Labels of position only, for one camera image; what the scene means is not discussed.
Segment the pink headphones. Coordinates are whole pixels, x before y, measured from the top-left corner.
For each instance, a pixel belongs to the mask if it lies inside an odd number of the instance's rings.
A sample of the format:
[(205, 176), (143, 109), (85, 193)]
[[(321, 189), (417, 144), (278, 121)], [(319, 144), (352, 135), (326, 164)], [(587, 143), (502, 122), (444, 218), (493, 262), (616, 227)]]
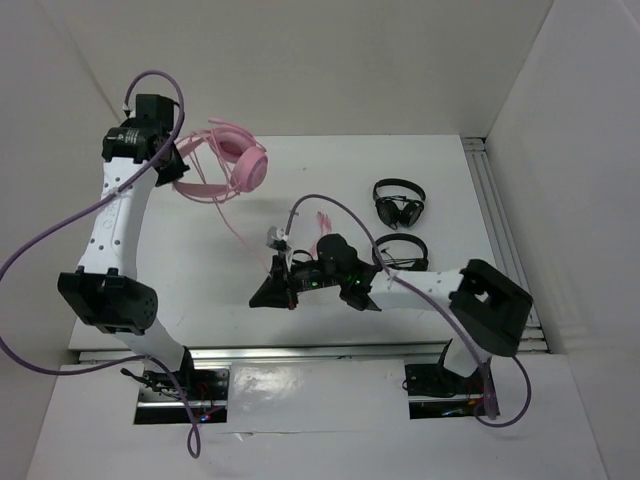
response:
[[(266, 148), (244, 127), (210, 118), (212, 128), (192, 131), (177, 141), (178, 152), (192, 162), (200, 183), (175, 181), (174, 189), (200, 203), (222, 204), (242, 193), (256, 190), (264, 181), (269, 159)], [(225, 177), (222, 184), (208, 183), (196, 150), (206, 145), (214, 154)]]

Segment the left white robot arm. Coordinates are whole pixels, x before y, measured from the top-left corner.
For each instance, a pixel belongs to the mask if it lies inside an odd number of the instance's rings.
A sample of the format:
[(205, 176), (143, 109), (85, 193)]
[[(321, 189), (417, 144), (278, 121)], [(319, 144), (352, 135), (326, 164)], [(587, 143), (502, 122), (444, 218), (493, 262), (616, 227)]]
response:
[(117, 338), (137, 355), (150, 356), (147, 367), (163, 374), (163, 389), (184, 399), (197, 387), (191, 354), (158, 320), (158, 295), (138, 282), (136, 266), (152, 189), (188, 169), (175, 146), (160, 155), (158, 165), (149, 164), (172, 133), (174, 105), (161, 95), (139, 94), (134, 116), (105, 135), (102, 194), (114, 198), (100, 208), (76, 270), (60, 274), (57, 288), (84, 324)]

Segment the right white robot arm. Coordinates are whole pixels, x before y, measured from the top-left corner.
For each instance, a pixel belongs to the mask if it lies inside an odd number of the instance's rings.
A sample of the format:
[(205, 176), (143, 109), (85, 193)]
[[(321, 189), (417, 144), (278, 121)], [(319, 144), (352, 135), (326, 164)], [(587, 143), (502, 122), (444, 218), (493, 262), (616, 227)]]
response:
[(274, 247), (269, 275), (250, 307), (293, 310), (300, 294), (336, 287), (357, 311), (437, 312), (456, 335), (436, 369), (448, 392), (460, 391), (492, 357), (514, 357), (519, 350), (533, 299), (483, 260), (445, 272), (394, 270), (361, 260), (339, 234), (322, 237), (316, 258), (304, 262), (293, 260), (286, 242)]

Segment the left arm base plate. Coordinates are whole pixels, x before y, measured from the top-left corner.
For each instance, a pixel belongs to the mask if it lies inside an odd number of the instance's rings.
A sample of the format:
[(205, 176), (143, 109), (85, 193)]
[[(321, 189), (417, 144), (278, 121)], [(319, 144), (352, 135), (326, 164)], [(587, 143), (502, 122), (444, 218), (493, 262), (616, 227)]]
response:
[[(136, 425), (175, 425), (190, 422), (178, 389), (164, 375), (145, 370), (134, 374), (121, 368), (120, 373), (136, 381), (138, 391), (134, 423)], [(181, 391), (199, 424), (227, 422), (230, 370), (228, 368), (196, 369), (191, 384)]]

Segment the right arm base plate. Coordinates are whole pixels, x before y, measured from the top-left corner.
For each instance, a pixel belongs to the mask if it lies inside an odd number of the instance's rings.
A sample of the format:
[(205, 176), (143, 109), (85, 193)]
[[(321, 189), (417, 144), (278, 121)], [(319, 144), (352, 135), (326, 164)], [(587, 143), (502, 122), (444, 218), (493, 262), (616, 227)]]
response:
[(404, 370), (401, 387), (408, 396), (411, 420), (486, 416), (484, 379), (478, 370), (470, 377), (435, 363), (406, 364)]

